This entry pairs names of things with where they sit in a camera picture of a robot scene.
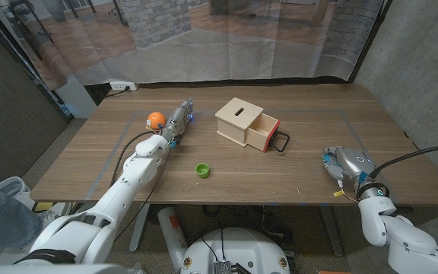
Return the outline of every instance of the jeans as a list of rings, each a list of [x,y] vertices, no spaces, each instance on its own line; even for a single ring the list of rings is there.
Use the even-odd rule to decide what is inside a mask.
[[[42,231],[37,214],[0,191],[0,247],[24,247]]]

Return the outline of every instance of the wall outlet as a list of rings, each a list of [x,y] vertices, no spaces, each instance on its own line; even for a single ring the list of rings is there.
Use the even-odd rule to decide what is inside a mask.
[[[131,82],[115,81],[109,84],[111,84],[113,91],[124,91],[126,87],[129,87],[130,91],[136,91],[138,89],[138,85]]]

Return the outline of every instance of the shoe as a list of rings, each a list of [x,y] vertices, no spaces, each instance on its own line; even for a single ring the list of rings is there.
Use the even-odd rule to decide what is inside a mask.
[[[71,202],[57,202],[50,209],[45,211],[40,217],[43,220],[43,229],[45,229],[52,221],[65,215],[69,215],[72,208]]]

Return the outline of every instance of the small green cup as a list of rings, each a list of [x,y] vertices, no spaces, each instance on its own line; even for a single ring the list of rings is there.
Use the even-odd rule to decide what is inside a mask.
[[[209,176],[209,166],[207,164],[200,163],[195,167],[195,172],[200,178],[207,178],[207,176]]]

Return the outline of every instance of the black cable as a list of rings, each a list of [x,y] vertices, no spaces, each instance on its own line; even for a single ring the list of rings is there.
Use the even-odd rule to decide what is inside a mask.
[[[406,160],[408,158],[412,158],[414,156],[421,155],[421,154],[427,153],[427,152],[432,152],[432,151],[438,151],[438,146],[432,147],[432,148],[425,148],[425,149],[422,149],[422,150],[419,150],[419,151],[416,151],[416,152],[408,153],[407,155],[403,155],[403,156],[398,157],[396,159],[393,159],[391,161],[387,161],[386,163],[380,165],[378,168],[375,168],[375,170],[373,170],[373,172],[370,173],[369,178],[370,179],[376,178],[376,176],[378,176],[378,173],[383,168],[388,167],[391,164],[398,163],[399,161],[403,161],[403,160]]]
[[[126,88],[125,88],[123,91],[120,91],[120,92],[115,93],[115,94],[107,95],[106,98],[115,97],[116,95],[118,95],[118,94],[123,94],[123,93],[125,93],[126,91],[129,91],[129,86],[126,86]]]
[[[216,206],[216,209],[209,211],[209,207]],[[202,213],[207,217],[215,217],[221,210],[221,205],[202,205]]]
[[[140,207],[140,209],[138,210],[138,212],[136,212],[135,216],[133,216],[133,218],[131,219],[131,221],[129,222],[129,224],[127,224],[125,226],[125,229],[123,229],[121,231],[121,233],[119,233],[119,235],[116,237],[116,239],[114,239],[114,242],[116,242],[118,240],[118,238],[126,231],[126,229],[128,229],[129,225],[131,225],[131,223],[133,222],[133,220],[135,220],[136,216],[138,216],[138,214],[140,214],[140,211],[144,208],[144,204],[146,204],[146,202],[148,202],[148,199],[150,199],[151,194],[153,193],[153,191],[157,188],[158,186],[158,182],[160,181],[161,175],[163,174],[163,172],[165,171],[165,166],[167,165],[168,162],[168,157],[170,156],[170,152],[172,151],[172,149],[170,149],[168,151],[168,155],[167,155],[167,159],[165,160],[165,164],[163,164],[163,168],[161,170],[160,176],[157,179],[157,183],[155,183],[155,186],[153,186],[153,189],[151,189],[150,194],[148,195],[148,197],[146,197],[146,200],[143,202],[143,205]]]
[[[119,163],[121,162],[121,158],[122,158],[122,156],[125,154],[125,151],[126,151],[126,149],[129,147],[129,145],[130,145],[131,143],[133,143],[134,140],[136,140],[136,139],[142,137],[142,136],[145,135],[145,134],[150,134],[150,133],[153,134],[154,132],[152,132],[151,130],[150,130],[150,131],[147,131],[147,132],[142,132],[142,133],[136,135],[133,139],[129,140],[128,144],[125,145],[125,147],[124,147],[124,148],[122,149],[122,151],[121,151],[121,155],[120,155],[119,158],[118,158],[118,162],[116,163],[116,167],[114,167],[113,178],[111,178],[111,185],[110,185],[109,187],[113,186],[113,184],[114,184],[114,182],[115,182],[115,180],[116,180],[116,173],[118,172]]]
[[[216,253],[212,250],[212,247],[211,247],[210,245],[208,245],[208,244],[205,242],[205,240],[204,240],[203,237],[201,237],[201,239],[202,239],[202,241],[204,242],[204,244],[205,244],[207,247],[209,247],[209,249],[212,251],[212,253],[213,253],[214,256],[216,257],[216,263],[219,262],[219,260],[217,259],[217,255],[216,255]]]
[[[77,213],[77,211],[78,211],[79,209],[81,209],[81,207],[82,207],[83,204],[84,204],[84,203],[82,203],[82,202],[78,202],[77,204],[75,204],[74,207],[71,209],[69,215],[73,215],[73,214]]]
[[[223,237],[222,229],[223,228],[221,228],[222,260],[225,262],[226,261],[226,255],[224,255],[224,237]]]

